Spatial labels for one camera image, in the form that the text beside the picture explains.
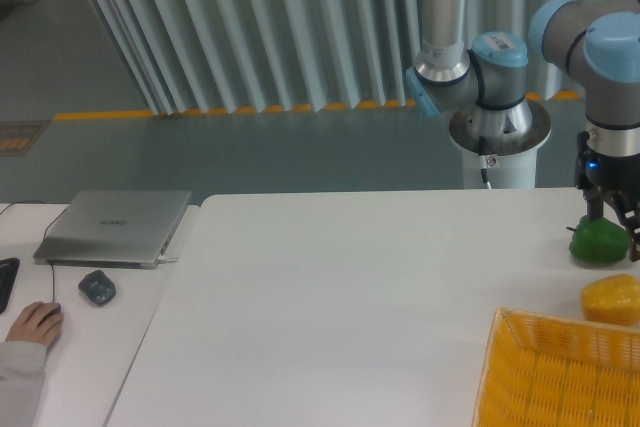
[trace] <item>laptop logo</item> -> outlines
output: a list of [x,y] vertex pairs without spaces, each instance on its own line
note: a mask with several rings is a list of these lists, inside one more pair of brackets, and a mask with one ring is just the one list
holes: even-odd
[[128,220],[101,220],[100,225],[127,225]]

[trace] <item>yellow bell pepper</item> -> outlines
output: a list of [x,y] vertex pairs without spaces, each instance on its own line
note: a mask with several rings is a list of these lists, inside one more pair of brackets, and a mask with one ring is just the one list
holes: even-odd
[[582,289],[580,301],[587,320],[626,326],[640,322],[640,280],[632,275],[593,282]]

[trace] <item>silver laptop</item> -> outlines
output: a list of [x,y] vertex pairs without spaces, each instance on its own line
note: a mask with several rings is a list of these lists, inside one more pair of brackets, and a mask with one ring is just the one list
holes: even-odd
[[189,191],[82,191],[34,259],[63,265],[154,268],[189,205]]

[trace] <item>bell pepper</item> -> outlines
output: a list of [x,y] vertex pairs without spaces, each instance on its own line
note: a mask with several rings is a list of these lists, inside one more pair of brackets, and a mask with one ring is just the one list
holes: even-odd
[[578,226],[571,230],[573,236],[569,250],[584,262],[611,264],[624,259],[629,250],[627,232],[604,217],[591,222],[584,216]]
[[620,274],[600,279],[580,292],[587,320],[631,326],[640,321],[640,281]]

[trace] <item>yellow basket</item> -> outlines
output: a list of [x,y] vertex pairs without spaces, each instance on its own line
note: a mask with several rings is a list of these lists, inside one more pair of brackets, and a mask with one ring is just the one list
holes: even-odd
[[475,427],[640,427],[640,331],[500,308]]

